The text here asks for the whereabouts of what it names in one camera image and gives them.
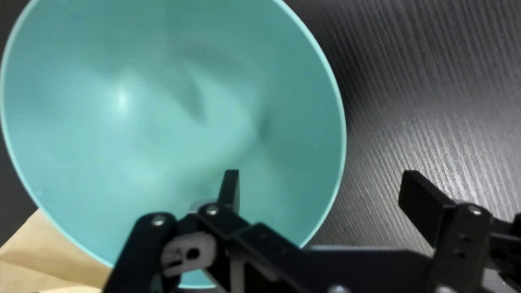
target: black metal bracket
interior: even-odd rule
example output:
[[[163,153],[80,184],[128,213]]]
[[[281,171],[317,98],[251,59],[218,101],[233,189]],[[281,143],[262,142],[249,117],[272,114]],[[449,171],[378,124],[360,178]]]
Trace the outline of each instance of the black metal bracket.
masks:
[[[161,264],[163,249],[179,238],[215,239],[211,262],[198,267],[224,292],[457,292],[480,290],[485,267],[519,285],[521,217],[500,222],[474,204],[456,204],[420,173],[405,171],[399,205],[434,256],[404,249],[314,249],[293,243],[237,215],[239,173],[228,171],[215,204],[176,222],[153,213],[137,222],[104,292],[171,292],[179,277]]]

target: teal bowl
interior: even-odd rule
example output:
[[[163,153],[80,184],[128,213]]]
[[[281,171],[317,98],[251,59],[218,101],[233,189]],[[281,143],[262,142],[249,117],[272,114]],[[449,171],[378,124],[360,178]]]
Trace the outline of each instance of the teal bowl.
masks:
[[[224,169],[241,171],[239,213],[298,246],[340,186],[340,93],[281,0],[32,0],[0,101],[24,187],[106,266],[140,215],[184,217]],[[210,283],[194,272],[182,287]]]

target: bolt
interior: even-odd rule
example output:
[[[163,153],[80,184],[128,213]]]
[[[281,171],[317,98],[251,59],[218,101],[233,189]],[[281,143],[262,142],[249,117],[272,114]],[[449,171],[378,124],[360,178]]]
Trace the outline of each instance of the bolt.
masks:
[[[452,290],[451,287],[439,285],[436,287],[434,293],[456,293],[456,290]]]
[[[166,217],[164,217],[164,215],[156,215],[156,217],[153,217],[151,225],[153,225],[153,226],[163,226],[164,222],[166,222]]]
[[[207,215],[215,217],[218,213],[218,207],[216,205],[208,205],[207,207]]]
[[[475,207],[475,205],[469,205],[469,212],[475,217],[483,215],[482,209]]]
[[[329,287],[327,293],[350,293],[350,290],[335,283]]]

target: dark wooden table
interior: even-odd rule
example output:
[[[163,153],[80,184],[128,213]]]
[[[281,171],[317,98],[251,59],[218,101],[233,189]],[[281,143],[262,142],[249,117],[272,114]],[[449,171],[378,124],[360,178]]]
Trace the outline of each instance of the dark wooden table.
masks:
[[[0,0],[0,46],[24,7]],[[418,169],[459,200],[521,212],[521,2],[288,0],[343,93],[342,191],[312,243],[426,251],[395,205]],[[0,241],[32,212],[0,148]]]

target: wood grain surface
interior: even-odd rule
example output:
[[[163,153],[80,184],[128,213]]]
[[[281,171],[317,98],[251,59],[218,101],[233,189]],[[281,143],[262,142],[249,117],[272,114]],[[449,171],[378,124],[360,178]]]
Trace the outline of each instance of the wood grain surface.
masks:
[[[3,41],[23,5],[0,2]],[[347,113],[342,189],[312,244],[426,251],[395,204],[404,169],[500,218],[521,212],[521,2],[288,3],[325,51]]]

